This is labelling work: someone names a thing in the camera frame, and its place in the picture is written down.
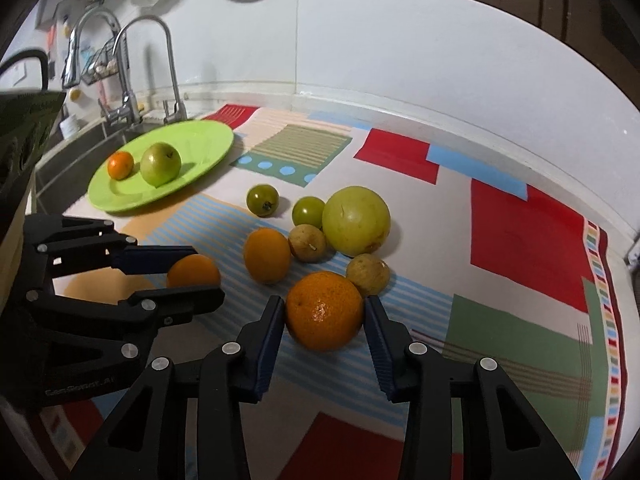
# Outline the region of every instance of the brown fruit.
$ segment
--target brown fruit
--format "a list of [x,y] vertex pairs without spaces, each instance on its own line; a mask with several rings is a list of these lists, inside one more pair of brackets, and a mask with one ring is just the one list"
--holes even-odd
[[309,224],[295,226],[289,233],[289,247],[301,262],[316,263],[322,260],[326,252],[324,233]]
[[360,254],[347,265],[347,280],[356,286],[363,298],[379,294],[389,284],[391,270],[379,257]]

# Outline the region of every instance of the green tomato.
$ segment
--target green tomato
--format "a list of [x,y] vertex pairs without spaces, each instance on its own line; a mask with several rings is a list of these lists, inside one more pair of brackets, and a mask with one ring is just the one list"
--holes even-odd
[[309,224],[322,229],[324,202],[315,196],[303,196],[293,206],[293,225]]
[[246,206],[256,216],[269,216],[278,208],[279,199],[278,191],[273,186],[258,184],[246,194]]

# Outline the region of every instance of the wire basket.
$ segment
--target wire basket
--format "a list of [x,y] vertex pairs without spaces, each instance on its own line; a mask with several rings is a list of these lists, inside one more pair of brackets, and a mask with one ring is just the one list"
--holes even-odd
[[111,38],[98,52],[89,58],[81,75],[82,82],[86,85],[92,85],[118,73],[118,61],[112,54],[113,43],[114,38]]

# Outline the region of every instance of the green apple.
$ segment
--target green apple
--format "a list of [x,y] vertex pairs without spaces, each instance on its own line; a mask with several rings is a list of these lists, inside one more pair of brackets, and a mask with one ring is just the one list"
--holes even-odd
[[180,173],[180,153],[166,142],[149,146],[140,159],[140,174],[153,187],[171,182]]

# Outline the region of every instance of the black handle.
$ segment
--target black handle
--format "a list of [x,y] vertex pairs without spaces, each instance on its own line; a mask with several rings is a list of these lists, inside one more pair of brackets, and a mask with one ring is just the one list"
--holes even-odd
[[0,76],[4,74],[11,66],[16,64],[21,59],[29,59],[35,57],[40,60],[40,75],[42,76],[42,89],[47,90],[49,88],[49,59],[47,54],[39,48],[30,48],[27,50],[21,50],[16,54],[13,54],[2,65],[0,65]]

